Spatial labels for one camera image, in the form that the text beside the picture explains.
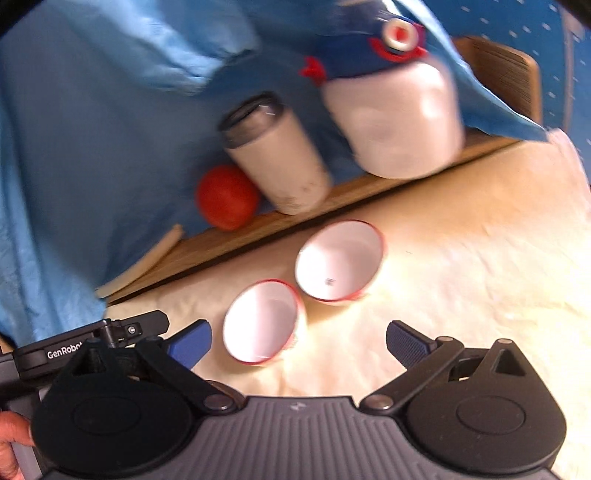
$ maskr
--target white cup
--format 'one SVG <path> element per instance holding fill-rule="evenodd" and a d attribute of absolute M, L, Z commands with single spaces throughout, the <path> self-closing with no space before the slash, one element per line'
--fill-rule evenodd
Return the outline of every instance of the white cup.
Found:
<path fill-rule="evenodd" d="M 306 329 L 306 309 L 294 287 L 267 279 L 232 302 L 223 324 L 228 353 L 245 365 L 265 365 L 293 348 Z"/>
<path fill-rule="evenodd" d="M 370 223 L 332 223 L 313 235 L 300 250 L 295 279 L 313 299 L 343 305 L 368 293 L 385 253 L 384 236 Z"/>

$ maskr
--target white cup with red rim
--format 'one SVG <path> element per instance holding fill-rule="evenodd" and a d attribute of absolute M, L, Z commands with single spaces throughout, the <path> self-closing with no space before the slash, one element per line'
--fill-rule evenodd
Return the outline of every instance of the white cup with red rim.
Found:
<path fill-rule="evenodd" d="M 270 278 L 234 299 L 224 319 L 226 350 L 245 365 L 266 365 L 293 348 L 306 329 L 306 309 L 297 290 Z"/>
<path fill-rule="evenodd" d="M 317 301 L 347 304 L 367 295 L 385 255 L 380 230 L 362 220 L 342 220 L 304 244 L 295 262 L 295 279 Z"/>

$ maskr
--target finger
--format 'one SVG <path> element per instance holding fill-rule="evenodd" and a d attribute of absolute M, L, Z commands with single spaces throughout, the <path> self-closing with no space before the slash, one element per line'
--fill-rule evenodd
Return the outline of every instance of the finger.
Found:
<path fill-rule="evenodd" d="M 33 446 L 30 422 L 17 413 L 3 411 L 0 412 L 0 479 L 24 480 L 11 442 Z"/>

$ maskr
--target red round object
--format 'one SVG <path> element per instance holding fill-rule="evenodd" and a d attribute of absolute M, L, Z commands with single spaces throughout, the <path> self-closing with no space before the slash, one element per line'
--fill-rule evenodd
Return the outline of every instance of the red round object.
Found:
<path fill-rule="evenodd" d="M 203 217 L 221 230 L 232 231 L 254 217 L 261 194 L 236 165 L 208 171 L 195 191 L 195 203 Z"/>

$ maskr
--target metal screw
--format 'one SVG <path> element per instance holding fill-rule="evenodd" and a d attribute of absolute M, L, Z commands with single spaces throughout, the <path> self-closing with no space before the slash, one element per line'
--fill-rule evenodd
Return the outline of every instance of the metal screw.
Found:
<path fill-rule="evenodd" d="M 227 395 L 213 394 L 209 395 L 203 404 L 213 411 L 226 411 L 233 407 L 234 401 Z"/>
<path fill-rule="evenodd" d="M 363 403 L 365 403 L 367 408 L 371 408 L 372 410 L 388 410 L 394 405 L 394 400 L 387 395 L 375 394 L 367 397 Z"/>

